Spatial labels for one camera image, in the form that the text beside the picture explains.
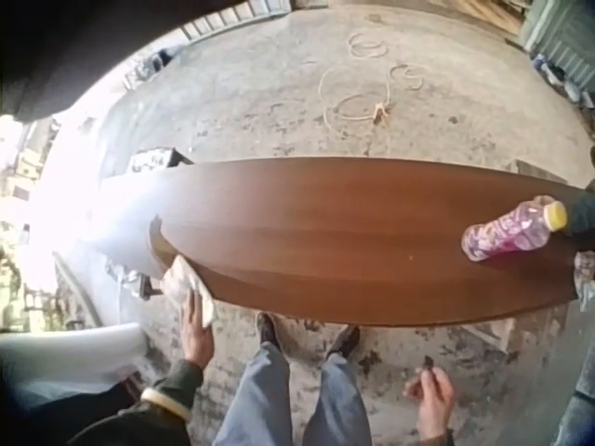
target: wooden plank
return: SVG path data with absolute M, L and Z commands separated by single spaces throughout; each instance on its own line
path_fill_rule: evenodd
M 161 277 L 180 252 L 217 299 L 320 321 L 420 326 L 504 318 L 575 296 L 573 241 L 470 262 L 471 224 L 581 190 L 459 165 L 253 160 L 109 178 L 91 242 Z M 164 239 L 149 227 L 163 220 Z

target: pink bottle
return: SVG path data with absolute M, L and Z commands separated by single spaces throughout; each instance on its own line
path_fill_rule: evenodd
M 533 251 L 544 246 L 552 232 L 563 229 L 567 220 L 561 202 L 535 197 L 494 221 L 467 228 L 461 246 L 474 262 L 511 251 Z

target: person's hand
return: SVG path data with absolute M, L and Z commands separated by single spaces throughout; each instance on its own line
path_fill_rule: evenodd
M 435 439 L 446 434 L 448 420 L 455 407 L 455 389 L 440 367 L 421 370 L 405 384 L 403 394 L 419 404 L 419 437 Z
M 184 359 L 204 370 L 215 354 L 215 342 L 211 327 L 203 328 L 203 306 L 197 293 L 188 292 L 179 320 Z

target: black shoe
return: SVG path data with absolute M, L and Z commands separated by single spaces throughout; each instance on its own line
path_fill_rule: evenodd
M 257 315 L 257 328 L 260 333 L 260 344 L 270 342 L 281 351 L 279 339 L 277 339 L 277 332 L 275 331 L 275 324 L 272 321 L 271 315 L 267 313 L 259 313 Z
M 338 353 L 347 359 L 353 350 L 360 343 L 360 327 L 357 325 L 346 325 L 340 331 L 335 342 L 326 353 L 328 359 L 333 353 Z

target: dusty floor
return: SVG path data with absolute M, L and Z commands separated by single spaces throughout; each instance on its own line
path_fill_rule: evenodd
M 347 42 L 353 33 L 384 42 L 388 53 L 351 57 Z M 325 125 L 318 93 L 325 72 L 333 68 L 322 88 L 324 101 L 335 105 L 362 94 L 344 103 L 340 113 L 366 114 L 384 99 L 390 68 L 400 63 L 415 67 L 411 73 L 421 76 L 423 85 L 414 90 L 417 79 L 393 72 L 388 120 L 372 126 L 342 120 L 331 111 L 332 128 Z M 121 174 L 134 151 L 156 146 L 175 146 L 195 162 L 341 155 L 504 169 L 520 159 L 570 184 L 584 186 L 592 177 L 587 135 L 524 54 L 467 24 L 383 7 L 297 12 L 189 47 L 112 108 L 97 145 L 89 149 L 102 160 L 92 177 Z M 87 210 L 82 215 L 88 217 Z M 80 243 L 62 251 L 97 299 L 106 323 L 142 315 L 156 346 L 166 356 L 179 354 L 175 311 L 159 301 L 141 303 L 126 292 L 118 304 L 104 259 Z M 258 346 L 253 311 L 230 305 L 219 311 L 216 358 L 196 400 L 191 429 L 196 444 L 209 444 L 217 432 L 245 362 Z M 292 413 L 299 440 L 316 400 L 316 365 L 337 327 L 288 319 L 281 325 L 292 359 Z M 452 427 L 457 444 L 493 443 L 548 363 L 548 345 L 542 339 L 508 357 L 460 327 L 366 329 L 354 365 L 375 444 L 406 444 L 416 437 L 416 409 L 401 391 L 425 354 L 456 383 Z

